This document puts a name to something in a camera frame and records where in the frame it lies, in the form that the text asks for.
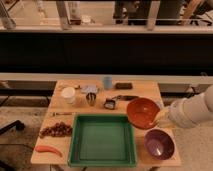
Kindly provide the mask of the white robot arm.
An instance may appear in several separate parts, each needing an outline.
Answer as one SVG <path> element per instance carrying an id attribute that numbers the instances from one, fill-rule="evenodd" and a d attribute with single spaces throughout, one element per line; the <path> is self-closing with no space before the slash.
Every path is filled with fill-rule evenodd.
<path id="1" fill-rule="evenodd" d="M 175 100 L 170 106 L 164 107 L 154 123 L 160 128 L 190 129 L 210 120 L 213 120 L 213 85 L 203 93 Z"/>

